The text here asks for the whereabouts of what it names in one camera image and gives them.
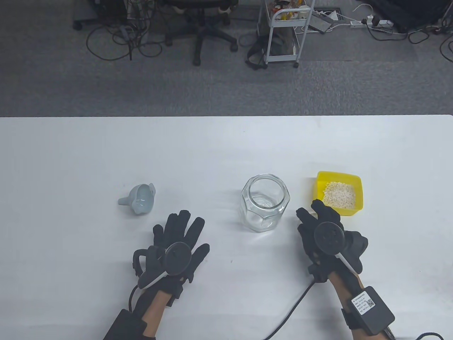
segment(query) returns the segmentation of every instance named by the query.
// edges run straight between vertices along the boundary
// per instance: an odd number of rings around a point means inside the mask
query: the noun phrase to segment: label sticker
[[[357,311],[360,313],[360,315],[365,314],[371,308],[376,306],[376,304],[370,298],[370,296],[368,295],[368,293],[366,291],[363,291],[362,293],[360,293],[359,295],[354,297],[351,300],[351,302],[354,305],[354,307],[357,309]]]

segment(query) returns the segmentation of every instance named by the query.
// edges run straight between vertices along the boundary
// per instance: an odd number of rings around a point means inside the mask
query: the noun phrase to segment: glass jar
[[[289,202],[286,185],[271,174],[250,178],[241,196],[243,223],[259,233],[277,226]]]

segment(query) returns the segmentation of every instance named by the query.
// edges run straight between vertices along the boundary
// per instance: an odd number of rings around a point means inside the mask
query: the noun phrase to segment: yellow plastic tray
[[[320,171],[313,188],[313,199],[324,198],[324,190],[326,189],[327,183],[329,182],[340,182],[348,185],[352,185],[356,193],[356,207],[355,209],[342,209],[332,207],[337,213],[342,216],[352,216],[357,211],[363,209],[363,188],[362,180],[359,176],[342,174],[340,172]]]

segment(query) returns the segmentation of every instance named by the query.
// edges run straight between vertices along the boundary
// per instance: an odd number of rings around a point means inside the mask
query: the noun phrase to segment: white wire cart
[[[312,17],[313,9],[316,0],[312,0],[311,6],[310,6],[310,11],[308,12],[308,17],[306,19],[298,19],[299,17],[299,12],[307,12],[306,8],[301,9],[301,8],[286,8],[279,10],[276,12],[272,17],[270,16],[270,11],[269,11],[269,6],[268,6],[269,0],[261,0],[261,7],[260,7],[260,16],[258,19],[258,35],[260,35],[260,23],[263,17],[263,11],[265,12],[265,16],[267,18],[267,24],[269,25],[270,31],[269,31],[269,41],[267,44],[267,51],[264,55],[264,62],[265,62],[265,68],[267,67],[268,63],[275,62],[275,61],[295,61],[293,66],[295,68],[299,67],[299,59],[300,55],[302,53],[302,48],[304,47],[305,43],[305,38],[307,37],[307,31],[308,31],[308,25],[310,23],[310,19]],[[279,20],[277,17],[280,17],[279,15],[282,13],[297,13],[295,19],[291,20]],[[272,34],[274,32],[274,28],[276,27],[292,27],[292,33],[293,33],[293,41],[294,41],[294,47],[293,47],[293,54],[287,54],[287,55],[270,55],[270,44],[272,42]],[[299,41],[297,39],[297,34],[296,34],[296,29],[298,27],[303,28],[303,36],[302,36],[302,41],[299,44]]]

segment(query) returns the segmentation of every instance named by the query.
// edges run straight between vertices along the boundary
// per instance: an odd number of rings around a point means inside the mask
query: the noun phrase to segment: office chair
[[[197,15],[193,16],[188,11],[184,13],[187,25],[182,29],[174,32],[169,32],[165,35],[165,45],[173,45],[173,38],[181,37],[184,35],[196,35],[197,41],[195,44],[195,56],[193,57],[193,64],[200,66],[201,47],[203,39],[206,36],[221,38],[230,43],[230,51],[237,52],[237,39],[221,31],[215,25],[222,22],[224,25],[230,24],[228,13],[222,13],[213,17],[205,16],[206,8],[221,8],[228,9],[230,6],[235,6],[238,0],[165,0],[165,3],[170,6],[176,6],[180,9],[196,9]]]

